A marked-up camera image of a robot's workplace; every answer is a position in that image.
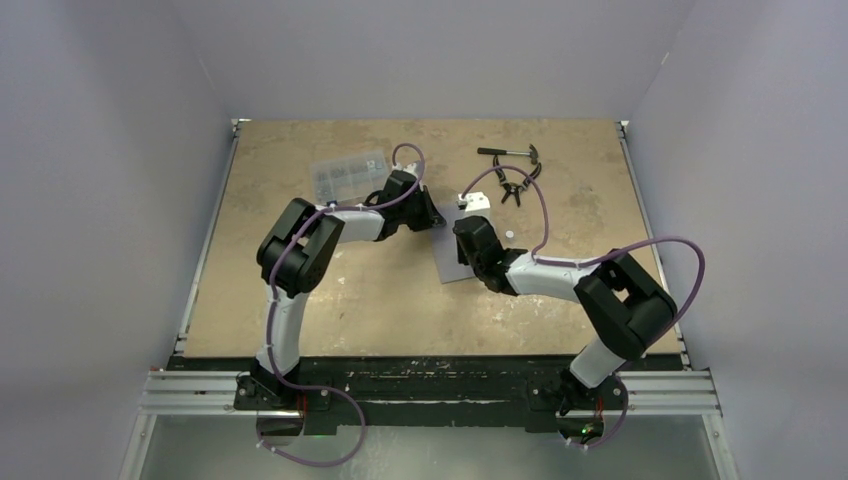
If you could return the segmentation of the black aluminium base frame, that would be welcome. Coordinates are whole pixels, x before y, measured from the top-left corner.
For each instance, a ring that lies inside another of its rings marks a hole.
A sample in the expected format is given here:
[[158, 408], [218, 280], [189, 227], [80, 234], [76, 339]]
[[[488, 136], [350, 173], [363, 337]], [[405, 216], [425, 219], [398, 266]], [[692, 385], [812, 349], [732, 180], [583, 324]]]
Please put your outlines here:
[[513, 427], [595, 438], [620, 418], [719, 412], [705, 371], [672, 355], [638, 361], [594, 391], [566, 381], [564, 356], [307, 357], [294, 388], [263, 386], [245, 358], [173, 358], [145, 383], [141, 409], [158, 415], [270, 420], [332, 435], [341, 426]]

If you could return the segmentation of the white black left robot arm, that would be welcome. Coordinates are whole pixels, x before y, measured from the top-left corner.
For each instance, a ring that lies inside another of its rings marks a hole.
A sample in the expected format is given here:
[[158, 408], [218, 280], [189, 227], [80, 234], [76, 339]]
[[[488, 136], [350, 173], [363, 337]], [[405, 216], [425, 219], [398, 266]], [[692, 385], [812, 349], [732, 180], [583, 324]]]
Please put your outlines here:
[[421, 232], [445, 223], [428, 187], [405, 170], [392, 171], [384, 187], [358, 205], [320, 206], [303, 198], [291, 200], [256, 254], [267, 289], [264, 346], [250, 372], [260, 384], [260, 397], [275, 409], [287, 408], [297, 399], [306, 303], [338, 245], [381, 242], [401, 226]]

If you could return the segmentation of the clear plastic screw box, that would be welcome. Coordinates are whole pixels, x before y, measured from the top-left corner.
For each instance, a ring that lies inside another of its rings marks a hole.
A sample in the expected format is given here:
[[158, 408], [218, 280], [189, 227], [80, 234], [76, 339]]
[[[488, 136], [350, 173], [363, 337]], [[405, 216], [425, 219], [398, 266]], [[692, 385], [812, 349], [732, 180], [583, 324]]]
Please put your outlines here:
[[318, 204], [361, 201], [381, 190], [390, 173], [382, 150], [372, 150], [310, 166]]

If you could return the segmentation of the black handled hammer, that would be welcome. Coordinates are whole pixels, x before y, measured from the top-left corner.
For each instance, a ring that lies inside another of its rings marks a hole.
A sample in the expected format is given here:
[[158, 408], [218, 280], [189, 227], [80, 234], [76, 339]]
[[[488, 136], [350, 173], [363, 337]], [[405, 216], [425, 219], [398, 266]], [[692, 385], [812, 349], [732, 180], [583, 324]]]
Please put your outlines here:
[[506, 150], [506, 149], [498, 149], [498, 148], [490, 148], [490, 147], [478, 147], [476, 152], [479, 155], [492, 155], [492, 156], [523, 156], [530, 159], [530, 162], [533, 165], [539, 163], [539, 153], [536, 147], [532, 144], [529, 145], [528, 151], [514, 151], [514, 150]]

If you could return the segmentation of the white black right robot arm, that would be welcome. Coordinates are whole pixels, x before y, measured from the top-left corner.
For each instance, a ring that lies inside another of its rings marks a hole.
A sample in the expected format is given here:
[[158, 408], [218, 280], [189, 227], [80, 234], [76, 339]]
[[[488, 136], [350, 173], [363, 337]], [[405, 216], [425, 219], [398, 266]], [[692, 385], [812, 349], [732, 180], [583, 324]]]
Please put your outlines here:
[[601, 384], [664, 335], [678, 314], [671, 296], [628, 253], [618, 250], [593, 269], [552, 265], [524, 249], [506, 248], [482, 216], [455, 222], [459, 259], [495, 293], [541, 295], [579, 304], [595, 338], [574, 358], [561, 381], [564, 399], [584, 407]]

